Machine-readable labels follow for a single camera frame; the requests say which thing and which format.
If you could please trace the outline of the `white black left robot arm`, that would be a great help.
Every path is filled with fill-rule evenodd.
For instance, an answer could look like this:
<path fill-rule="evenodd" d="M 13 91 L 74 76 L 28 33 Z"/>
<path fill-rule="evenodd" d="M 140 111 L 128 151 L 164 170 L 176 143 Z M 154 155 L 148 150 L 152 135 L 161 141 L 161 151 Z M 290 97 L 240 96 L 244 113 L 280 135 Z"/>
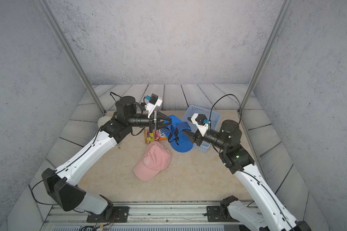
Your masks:
<path fill-rule="evenodd" d="M 152 94 L 145 99 L 146 102 L 138 103 L 133 96 L 121 97 L 116 102 L 116 112 L 112 117 L 103 118 L 106 122 L 88 144 L 64 164 L 42 173 L 46 192 L 64 211 L 80 209 L 103 215 L 112 210 L 113 205 L 108 199 L 87 193 L 78 187 L 78 183 L 107 151 L 131 134 L 134 127 L 152 131 L 172 123 L 167 115 L 155 112 L 163 102 L 159 96 Z"/>

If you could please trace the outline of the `blue baseball cap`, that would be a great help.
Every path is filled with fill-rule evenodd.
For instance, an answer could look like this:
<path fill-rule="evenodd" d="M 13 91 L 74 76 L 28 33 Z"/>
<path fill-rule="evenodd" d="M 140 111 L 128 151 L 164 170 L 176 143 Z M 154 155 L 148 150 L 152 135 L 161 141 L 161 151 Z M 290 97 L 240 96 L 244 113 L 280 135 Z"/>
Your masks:
<path fill-rule="evenodd" d="M 189 152 L 193 148 L 193 143 L 183 131 L 191 131 L 190 125 L 188 122 L 180 120 L 175 115 L 168 116 L 168 118 L 171 119 L 171 124 L 162 128 L 161 132 L 165 134 L 167 141 L 175 151 L 179 153 Z"/>

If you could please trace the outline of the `pink baseball cap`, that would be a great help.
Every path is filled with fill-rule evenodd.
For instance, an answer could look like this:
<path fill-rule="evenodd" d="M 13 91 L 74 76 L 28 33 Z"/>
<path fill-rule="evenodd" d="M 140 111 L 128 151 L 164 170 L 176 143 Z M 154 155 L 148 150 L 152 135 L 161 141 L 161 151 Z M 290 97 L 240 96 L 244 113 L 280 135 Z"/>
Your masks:
<path fill-rule="evenodd" d="M 149 181 L 168 168 L 172 155 L 161 143 L 153 141 L 142 159 L 134 166 L 133 173 L 142 181 Z"/>

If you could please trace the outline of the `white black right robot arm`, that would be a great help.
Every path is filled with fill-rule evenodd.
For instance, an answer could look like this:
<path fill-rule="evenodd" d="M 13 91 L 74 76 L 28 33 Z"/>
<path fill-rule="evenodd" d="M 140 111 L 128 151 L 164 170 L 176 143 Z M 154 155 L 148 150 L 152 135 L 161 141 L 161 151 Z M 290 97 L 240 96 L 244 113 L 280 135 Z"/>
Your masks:
<path fill-rule="evenodd" d="M 219 157 L 226 168 L 247 189 L 258 206 L 260 214 L 253 212 L 234 196 L 221 202 L 224 219 L 234 219 L 251 231 L 309 231 L 305 221 L 298 221 L 282 204 L 262 177 L 254 159 L 242 147 L 240 124 L 225 120 L 220 131 L 211 129 L 211 122 L 203 114 L 195 113 L 188 118 L 197 127 L 196 132 L 183 133 L 193 144 L 207 142 L 217 148 Z"/>

